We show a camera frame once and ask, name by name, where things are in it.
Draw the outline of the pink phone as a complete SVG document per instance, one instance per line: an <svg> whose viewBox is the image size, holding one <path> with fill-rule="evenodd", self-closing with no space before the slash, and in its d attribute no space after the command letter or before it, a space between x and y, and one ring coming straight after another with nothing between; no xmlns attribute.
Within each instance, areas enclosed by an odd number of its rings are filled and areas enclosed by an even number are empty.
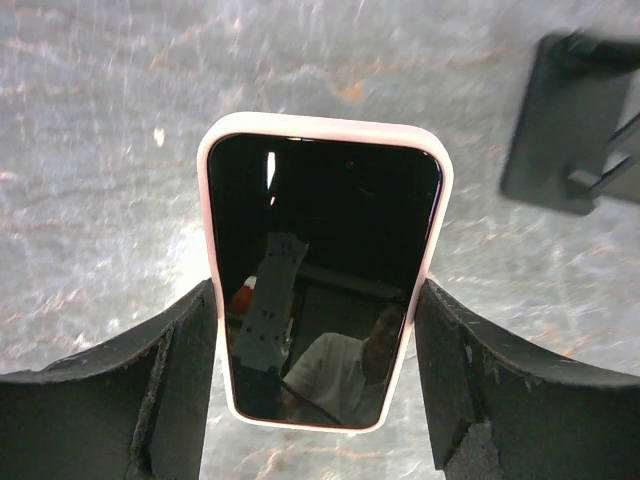
<svg viewBox="0 0 640 480"><path fill-rule="evenodd" d="M453 186L421 127L236 112L197 151L224 382L241 421L386 420Z"/></svg>

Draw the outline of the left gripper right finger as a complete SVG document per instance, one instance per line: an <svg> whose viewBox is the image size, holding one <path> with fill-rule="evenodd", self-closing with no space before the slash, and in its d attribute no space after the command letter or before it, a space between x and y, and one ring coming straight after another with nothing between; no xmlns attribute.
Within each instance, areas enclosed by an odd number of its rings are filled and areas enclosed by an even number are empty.
<svg viewBox="0 0 640 480"><path fill-rule="evenodd" d="M638 478L638 377L526 341L431 280L414 325L434 466L446 478Z"/></svg>

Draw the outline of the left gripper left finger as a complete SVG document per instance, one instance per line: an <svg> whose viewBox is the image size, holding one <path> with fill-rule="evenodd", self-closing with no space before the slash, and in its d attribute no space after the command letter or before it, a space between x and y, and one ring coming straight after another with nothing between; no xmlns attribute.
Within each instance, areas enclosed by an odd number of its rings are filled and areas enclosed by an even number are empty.
<svg viewBox="0 0 640 480"><path fill-rule="evenodd" d="M216 333L205 280L101 344L2 375L2 478L198 478Z"/></svg>

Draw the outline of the black folding phone stand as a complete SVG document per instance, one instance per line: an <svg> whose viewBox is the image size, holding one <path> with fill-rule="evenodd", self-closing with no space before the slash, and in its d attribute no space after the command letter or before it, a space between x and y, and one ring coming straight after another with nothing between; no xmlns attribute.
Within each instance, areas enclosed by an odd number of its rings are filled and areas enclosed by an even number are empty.
<svg viewBox="0 0 640 480"><path fill-rule="evenodd" d="M620 122L639 41L576 31L537 44L500 180L511 200L585 216L601 196L639 201L639 118Z"/></svg>

